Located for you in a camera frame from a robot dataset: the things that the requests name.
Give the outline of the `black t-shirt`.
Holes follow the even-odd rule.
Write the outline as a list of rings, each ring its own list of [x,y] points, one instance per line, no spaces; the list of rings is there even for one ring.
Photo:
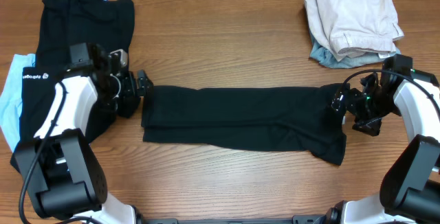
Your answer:
[[[330,107],[338,87],[158,86],[142,112],[143,140],[258,152],[308,150],[339,166],[347,137],[342,115]]]

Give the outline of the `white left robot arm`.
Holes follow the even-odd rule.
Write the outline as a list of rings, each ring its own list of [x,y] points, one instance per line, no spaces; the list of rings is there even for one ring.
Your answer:
[[[129,71],[123,49],[106,52],[98,44],[79,43],[69,46],[62,70],[24,78],[50,83],[54,98],[41,126],[12,154],[23,178],[21,221],[28,222],[28,197],[41,218],[54,217],[59,223],[145,223],[135,206],[108,191],[104,171],[86,139],[97,104],[130,117],[140,100],[151,99],[153,83],[145,71]]]

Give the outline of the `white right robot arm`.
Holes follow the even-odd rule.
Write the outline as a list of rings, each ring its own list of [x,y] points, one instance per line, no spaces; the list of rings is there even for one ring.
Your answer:
[[[401,54],[360,73],[362,90],[345,80],[332,108],[353,114],[353,129],[370,136],[379,135],[383,117],[394,113],[404,121],[408,145],[377,194],[342,201],[319,223],[438,223],[439,183],[430,174],[439,172],[439,81]]]

